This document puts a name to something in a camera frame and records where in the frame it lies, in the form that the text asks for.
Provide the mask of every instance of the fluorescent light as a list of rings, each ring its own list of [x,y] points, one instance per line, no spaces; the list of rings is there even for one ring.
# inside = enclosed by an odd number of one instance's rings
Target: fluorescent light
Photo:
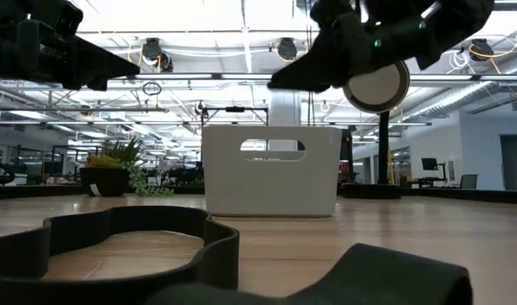
[[[139,132],[143,135],[149,135],[150,132],[149,132],[149,129],[145,126],[142,126],[142,125],[131,125],[129,126],[130,128],[132,128],[135,132]]]
[[[22,110],[16,110],[16,111],[10,111],[11,114],[20,115],[22,117],[26,117],[29,119],[46,119],[48,118],[44,114],[39,114],[36,111],[22,111]]]
[[[495,3],[517,4],[517,0],[496,0]]]
[[[64,131],[68,131],[68,132],[75,132],[74,130],[71,130],[70,128],[64,127],[64,126],[54,125],[53,127],[59,128],[60,130],[64,130]]]
[[[355,126],[377,126],[374,122],[315,122],[316,125],[355,125]]]
[[[353,139],[372,139],[372,140],[376,140],[377,139],[377,136],[353,136]]]
[[[113,122],[113,121],[96,121],[94,125],[134,125],[136,122]]]
[[[211,74],[193,73],[147,73],[135,75],[137,80],[211,80]],[[116,80],[129,80],[127,77],[119,77]]]
[[[55,121],[55,122],[46,122],[46,124],[49,125],[87,125],[89,122],[77,122],[77,121],[71,121],[71,122],[65,122],[65,121]]]
[[[0,121],[3,125],[40,125],[42,122],[38,121]]]
[[[516,72],[517,69],[513,71],[505,71],[505,73],[513,73]],[[490,81],[516,81],[517,75],[483,75],[481,76],[481,80],[490,80]]]
[[[271,74],[223,74],[223,80],[270,80]]]
[[[389,123],[390,126],[431,126],[431,123]]]
[[[103,133],[95,132],[95,131],[80,131],[80,133],[82,133],[85,136],[96,137],[96,138],[110,137],[110,136],[104,135]]]
[[[411,80],[429,80],[429,81],[442,81],[442,80],[471,80],[473,75],[411,75]]]
[[[164,156],[166,152],[147,152],[149,154],[152,154],[153,156]]]

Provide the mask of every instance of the ceiling pipe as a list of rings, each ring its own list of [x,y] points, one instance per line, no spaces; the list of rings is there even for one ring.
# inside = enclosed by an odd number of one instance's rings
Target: ceiling pipe
[[[168,113],[169,110],[165,108],[0,108],[0,111],[8,112],[8,111],[31,111],[31,112],[163,112]]]
[[[500,69],[506,75],[517,74],[517,58],[509,60],[506,64],[502,64]],[[463,88],[455,88],[441,93],[410,111],[403,114],[403,117],[397,116],[392,121],[406,121],[417,119],[420,116],[435,116],[438,114],[448,114],[458,108],[462,108],[474,101],[493,95],[502,90],[500,84],[496,81],[482,81],[471,86]]]

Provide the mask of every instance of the white ceiling beam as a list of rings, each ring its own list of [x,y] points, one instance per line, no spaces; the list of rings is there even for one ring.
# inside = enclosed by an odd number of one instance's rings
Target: white ceiling beam
[[[247,66],[247,72],[253,72],[253,62],[251,61],[251,48],[249,46],[249,34],[247,31],[249,30],[247,27],[246,21],[246,12],[245,12],[245,0],[242,0],[242,23],[243,23],[243,49],[245,51],[245,65]]]

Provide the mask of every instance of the table surface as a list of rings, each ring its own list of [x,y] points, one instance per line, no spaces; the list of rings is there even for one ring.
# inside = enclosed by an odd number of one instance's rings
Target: table surface
[[[0,200],[0,236],[36,228],[46,217],[117,206],[205,208],[204,196],[86,196]],[[517,205],[405,197],[338,198],[323,219],[215,218],[238,229],[240,290],[281,297],[319,280],[356,242],[456,263],[470,270],[475,304],[517,304]],[[50,259],[44,279],[145,275],[189,262],[202,240],[170,232],[131,232]]]

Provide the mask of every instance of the metal frame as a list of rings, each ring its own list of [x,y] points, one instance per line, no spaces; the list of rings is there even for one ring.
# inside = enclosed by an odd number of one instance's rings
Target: metal frame
[[[204,126],[219,112],[226,111],[227,113],[242,113],[246,111],[251,111],[262,121],[262,123],[266,126],[270,124],[270,109],[269,108],[255,108],[255,107],[204,107],[200,112],[200,129],[203,129]],[[204,121],[204,112],[205,111],[214,111],[211,115],[209,115],[208,119]],[[266,112],[266,121],[259,117],[259,115],[255,111],[264,111]],[[233,125],[237,125],[238,122],[231,122]]]

